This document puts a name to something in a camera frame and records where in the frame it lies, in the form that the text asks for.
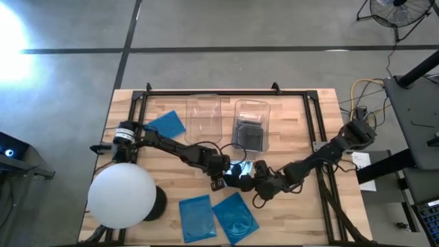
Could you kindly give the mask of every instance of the clear plastic container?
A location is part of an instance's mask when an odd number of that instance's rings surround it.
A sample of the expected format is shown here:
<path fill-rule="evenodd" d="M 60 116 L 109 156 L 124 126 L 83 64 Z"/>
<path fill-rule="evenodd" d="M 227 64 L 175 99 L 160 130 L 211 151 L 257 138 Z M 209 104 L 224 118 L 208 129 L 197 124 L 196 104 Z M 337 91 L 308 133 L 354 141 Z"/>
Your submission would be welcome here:
<path fill-rule="evenodd" d="M 218 95 L 190 95 L 186 99 L 186 135 L 188 143 L 222 138 L 221 98 Z"/>
<path fill-rule="evenodd" d="M 270 110 L 271 106 L 267 102 L 238 100 L 235 104 L 232 142 L 243 146 L 246 151 L 267 151 Z"/>

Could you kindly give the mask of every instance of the wooden table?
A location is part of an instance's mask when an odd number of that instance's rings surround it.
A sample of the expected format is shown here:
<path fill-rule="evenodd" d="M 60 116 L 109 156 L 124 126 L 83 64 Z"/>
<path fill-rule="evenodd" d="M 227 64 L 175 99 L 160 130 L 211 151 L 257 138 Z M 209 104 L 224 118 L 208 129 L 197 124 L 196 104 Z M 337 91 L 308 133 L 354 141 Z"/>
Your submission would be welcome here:
<path fill-rule="evenodd" d="M 333 138 L 343 125 L 337 95 L 334 89 L 317 89 L 324 126 L 328 139 Z M 117 90 L 113 96 L 106 127 L 114 127 L 128 117 L 132 90 Z M 158 96 L 147 99 L 145 123 L 175 110 L 185 123 L 186 96 Z M 283 165 L 304 159 L 311 154 L 311 145 L 307 129 L 303 100 L 296 96 L 222 96 L 222 132 L 223 138 L 219 145 L 230 143 L 232 134 L 235 102 L 238 99 L 257 99 L 271 104 L 270 114 L 270 148 L 256 159 L 264 159 L 274 169 Z M 314 128 L 318 130 L 315 113 L 312 112 Z M 111 142 L 115 130 L 106 130 L 103 141 Z M 185 135 L 176 138 L 185 143 Z M 231 149 L 225 149 L 225 154 L 234 156 Z M 99 157 L 97 166 L 107 163 L 111 155 Z M 178 158 L 154 148 L 141 148 L 138 164 L 143 166 L 158 186 L 163 188 L 168 197 L 165 214 L 153 222 L 141 222 L 127 230 L 126 244 L 164 245 L 184 244 L 180 222 L 178 202 L 187 198 L 209 194 L 211 204 L 216 205 L 223 199 L 238 191 L 236 188 L 225 188 L 212 192 L 210 179 L 199 169 L 189 167 Z M 340 165 L 352 168 L 348 163 Z M 340 200 L 343 210 L 360 232 L 372 239 L 366 211 L 361 198 L 355 172 L 343 173 L 338 171 L 337 179 Z M 267 202 L 262 209 L 252 206 L 255 192 L 241 193 L 248 208 L 258 222 L 260 228 L 238 244 L 242 245 L 292 245 L 292 244 L 327 244 L 327 234 L 324 228 L 322 205 L 318 191 L 316 173 L 312 171 L 305 179 L 301 194 L 279 193 L 273 200 Z M 339 239 L 335 215 L 331 212 L 336 239 Z M 220 224 L 215 218 L 217 237 L 205 239 L 191 244 L 223 245 L 229 244 Z M 99 223 L 90 213 L 85 213 L 80 232 L 80 240 L 86 239 Z"/>

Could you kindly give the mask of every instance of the blue cloth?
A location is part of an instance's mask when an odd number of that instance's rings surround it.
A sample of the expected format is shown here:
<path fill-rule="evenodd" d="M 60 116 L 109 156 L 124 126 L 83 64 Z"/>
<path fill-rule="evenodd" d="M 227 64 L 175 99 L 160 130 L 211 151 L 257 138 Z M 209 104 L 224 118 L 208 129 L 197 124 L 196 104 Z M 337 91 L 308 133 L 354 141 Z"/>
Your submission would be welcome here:
<path fill-rule="evenodd" d="M 214 206 L 213 212 L 232 245 L 259 228 L 258 223 L 239 193 L 234 193 Z"/>
<path fill-rule="evenodd" d="M 209 195 L 181 200 L 178 204 L 185 243 L 217 235 Z"/>
<path fill-rule="evenodd" d="M 177 116 L 176 111 L 172 110 L 165 115 L 143 125 L 143 129 L 157 130 L 164 137 L 173 139 L 179 134 L 186 132 L 183 123 Z"/>

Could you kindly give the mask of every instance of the cable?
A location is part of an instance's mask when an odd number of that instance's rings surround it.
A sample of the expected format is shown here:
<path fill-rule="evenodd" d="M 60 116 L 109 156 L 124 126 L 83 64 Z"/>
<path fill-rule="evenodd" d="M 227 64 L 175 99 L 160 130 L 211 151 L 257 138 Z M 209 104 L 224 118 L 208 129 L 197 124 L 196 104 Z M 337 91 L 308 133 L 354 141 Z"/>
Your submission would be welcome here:
<path fill-rule="evenodd" d="M 376 112 L 373 113 L 374 115 L 376 115 L 377 113 L 380 113 L 381 111 L 383 112 L 383 121 L 382 121 L 380 124 L 377 125 L 377 128 L 378 128 L 379 126 L 382 126 L 382 125 L 384 124 L 384 122 L 385 122 L 385 109 L 386 109 L 387 107 L 390 106 L 390 105 L 388 105 L 388 106 L 385 105 L 385 102 L 387 101 L 388 98 L 389 98 L 389 97 L 387 97 L 387 98 L 384 100 L 383 108 L 382 108 L 381 110 L 377 110 Z"/>
<path fill-rule="evenodd" d="M 346 162 L 352 163 L 352 164 L 355 166 L 355 168 L 353 168 L 353 169 L 348 169 L 348 170 L 346 170 L 346 169 L 344 169 L 343 167 L 341 167 L 338 163 L 333 162 L 333 161 L 330 161 L 329 159 L 325 159 L 325 158 L 316 158 L 316 159 L 328 163 L 328 164 L 324 164 L 324 165 L 322 166 L 322 172 L 324 172 L 325 174 L 328 174 L 328 171 L 325 171 L 325 170 L 323 169 L 323 167 L 324 167 L 324 166 L 330 166 L 330 165 L 335 165 L 335 166 L 336 166 L 336 168 L 333 170 L 333 174 L 334 174 L 338 169 L 342 170 L 343 172 L 350 172 L 350 171 L 357 171 L 357 170 L 358 170 L 358 166 L 357 166 L 356 164 L 354 164 L 354 162 L 352 162 L 352 161 L 348 161 L 348 160 L 340 159 L 341 161 L 346 161 Z"/>
<path fill-rule="evenodd" d="M 385 67 L 385 69 L 387 70 L 387 73 L 389 73 L 390 77 L 393 77 L 392 72 L 390 72 L 389 67 L 390 67 L 390 57 L 393 55 L 393 53 L 396 50 L 396 46 L 398 45 L 397 42 L 395 42 L 395 45 L 393 46 L 392 52 L 390 52 L 389 56 L 387 56 L 387 66 Z"/>
<path fill-rule="evenodd" d="M 217 150 L 219 151 L 219 153 L 222 155 L 221 148 L 220 148 L 216 143 L 214 143 L 214 142 L 212 142 L 212 141 L 199 141 L 199 142 L 197 142 L 197 143 L 194 143 L 194 144 L 188 145 L 187 147 L 185 147 L 185 148 L 180 148 L 180 149 L 189 149 L 189 148 L 193 148 L 193 147 L 196 146 L 196 145 L 205 144 L 205 143 L 208 143 L 208 144 L 214 145 L 215 148 L 217 148 Z"/>
<path fill-rule="evenodd" d="M 11 199 L 11 207 L 9 208 L 8 213 L 6 214 L 5 219 L 3 220 L 3 222 L 0 224 L 0 230 L 4 227 L 5 223 L 8 221 L 9 216 L 11 215 L 12 209 L 15 207 L 15 203 L 14 203 L 14 192 L 12 189 L 12 182 L 10 181 L 10 179 L 8 179 L 9 182 L 9 187 L 10 187 L 10 192 L 9 192 L 9 197 Z"/>
<path fill-rule="evenodd" d="M 355 108 L 358 107 L 359 101 L 360 101 L 361 98 L 364 96 L 364 92 L 366 92 L 366 89 L 368 88 L 368 86 L 370 85 L 370 83 L 372 83 L 372 82 L 368 82 L 368 83 L 364 86 L 363 91 L 362 91 L 361 94 L 359 95 L 359 98 L 358 98 L 358 100 L 357 100 L 357 103 L 355 104 Z"/>
<path fill-rule="evenodd" d="M 346 109 L 344 109 L 344 108 L 341 108 L 341 107 L 340 107 L 340 110 L 342 110 L 344 113 L 347 113 L 347 114 L 351 115 L 351 112 L 348 111 L 348 110 L 346 110 Z"/>
<path fill-rule="evenodd" d="M 385 89 L 381 89 L 381 90 L 378 90 L 378 91 L 375 91 L 375 92 L 371 92 L 371 93 L 367 93 L 367 94 L 365 94 L 365 95 L 363 95 L 363 97 L 365 97 L 365 96 L 369 96 L 369 95 L 372 95 L 372 94 L 375 94 L 375 93 L 379 93 L 379 92 L 382 92 L 382 91 L 384 91 Z M 353 101 L 354 99 L 359 99 L 360 97 L 355 97 L 355 98 L 353 98 L 353 99 L 347 99 L 347 100 L 344 100 L 344 101 L 342 101 L 342 102 L 338 102 L 338 104 L 343 104 L 343 103 L 346 103 L 346 102 L 351 102 L 351 101 Z"/>
<path fill-rule="evenodd" d="M 294 193 L 294 194 L 300 194 L 302 192 L 304 182 L 305 182 L 305 179 L 302 179 L 302 182 L 299 184 L 299 186 L 292 187 L 288 192 Z"/>
<path fill-rule="evenodd" d="M 243 158 L 239 163 L 233 164 L 233 165 L 241 165 L 241 163 L 243 163 L 244 161 L 246 161 L 246 158 L 247 158 L 247 150 L 246 150 L 241 144 L 238 144 L 238 143 L 229 143 L 229 144 L 226 144 L 226 145 L 222 146 L 222 147 L 219 149 L 220 152 L 221 152 L 221 154 L 222 154 L 222 150 L 223 150 L 224 148 L 230 146 L 230 145 L 237 145 L 237 146 L 239 146 L 239 147 L 244 151 L 244 158 Z"/>
<path fill-rule="evenodd" d="M 263 204 L 261 206 L 256 206 L 256 204 L 254 203 L 254 201 L 256 200 L 256 197 L 259 196 L 259 193 L 256 193 L 256 195 L 254 195 L 252 203 L 253 206 L 257 209 L 262 209 L 265 206 L 265 203 L 267 202 L 266 200 L 263 201 Z"/>
<path fill-rule="evenodd" d="M 384 83 L 383 82 L 380 82 L 380 81 L 377 81 L 377 80 L 371 80 L 371 79 L 359 79 L 359 80 L 356 80 L 353 84 L 352 84 L 352 87 L 351 87 L 351 120 L 353 120 L 353 111 L 354 111 L 354 89 L 355 89 L 355 86 L 357 86 L 357 83 L 358 82 L 372 82 L 372 83 L 375 83 L 375 84 L 378 84 L 378 85 L 380 85 L 380 86 L 384 86 Z"/>
<path fill-rule="evenodd" d="M 372 116 L 373 116 L 373 123 L 374 123 L 374 125 L 373 125 L 373 130 L 375 131 L 376 129 L 377 129 L 377 116 L 375 115 L 375 114 L 372 114 Z"/>
<path fill-rule="evenodd" d="M 110 161 L 110 162 L 108 162 L 108 163 L 105 163 L 105 164 L 102 165 L 101 167 L 98 167 L 98 168 L 95 170 L 95 173 L 96 173 L 97 171 L 99 171 L 99 170 L 105 168 L 105 167 L 108 167 L 108 166 L 111 165 L 111 164 L 112 164 L 112 161 Z"/>

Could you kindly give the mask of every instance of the black base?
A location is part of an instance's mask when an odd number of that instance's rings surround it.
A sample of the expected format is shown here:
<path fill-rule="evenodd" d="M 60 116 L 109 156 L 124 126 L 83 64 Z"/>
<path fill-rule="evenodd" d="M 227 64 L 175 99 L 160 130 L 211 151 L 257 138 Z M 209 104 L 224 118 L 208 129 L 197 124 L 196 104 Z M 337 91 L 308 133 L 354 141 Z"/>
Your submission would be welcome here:
<path fill-rule="evenodd" d="M 159 187 L 156 186 L 156 202 L 152 207 L 152 210 L 149 215 L 146 216 L 143 221 L 152 221 L 157 220 L 160 216 L 162 216 L 166 210 L 167 206 L 167 197 L 165 192 Z"/>
<path fill-rule="evenodd" d="M 411 83 L 408 85 L 401 83 L 401 80 L 396 78 L 396 76 L 394 76 L 394 79 L 396 80 L 396 83 L 398 84 L 398 86 L 402 87 L 403 89 L 411 89 L 414 86 L 414 83 Z"/>

